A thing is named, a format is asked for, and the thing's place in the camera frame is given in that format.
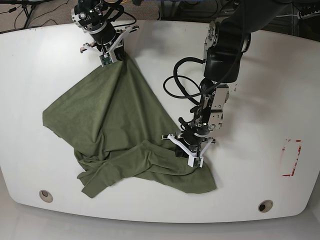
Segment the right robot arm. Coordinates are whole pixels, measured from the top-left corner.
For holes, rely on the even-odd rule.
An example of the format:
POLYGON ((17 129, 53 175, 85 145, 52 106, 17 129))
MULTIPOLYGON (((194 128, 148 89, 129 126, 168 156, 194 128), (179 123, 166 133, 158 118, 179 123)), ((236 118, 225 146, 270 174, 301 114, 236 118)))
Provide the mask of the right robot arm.
POLYGON ((80 53, 94 52, 103 67, 126 58, 124 39, 140 29, 137 19, 125 12, 121 0, 79 0, 71 10, 71 19, 93 38, 93 42, 83 44, 80 53), (113 25, 123 14, 131 17, 133 22, 113 25))

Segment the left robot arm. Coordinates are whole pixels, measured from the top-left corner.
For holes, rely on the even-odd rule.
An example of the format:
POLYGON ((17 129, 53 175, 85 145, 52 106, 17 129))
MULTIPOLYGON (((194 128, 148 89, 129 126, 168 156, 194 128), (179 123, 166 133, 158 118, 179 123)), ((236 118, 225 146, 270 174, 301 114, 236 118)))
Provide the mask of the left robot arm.
POLYGON ((251 44, 251 34, 265 27, 288 4, 289 0, 241 0, 235 12, 221 22, 209 24, 204 43, 203 58, 185 57, 179 60, 171 76, 181 95, 165 92, 176 99, 187 99, 195 106, 190 110, 193 118, 185 121, 179 118, 182 128, 175 135, 164 135, 176 145, 176 156, 186 157, 190 167, 201 167, 204 153, 223 118, 222 108, 228 98, 228 84, 237 80, 241 58, 251 44), (179 67, 184 63, 202 65, 203 80, 197 85, 198 93, 189 94, 181 84, 179 67))

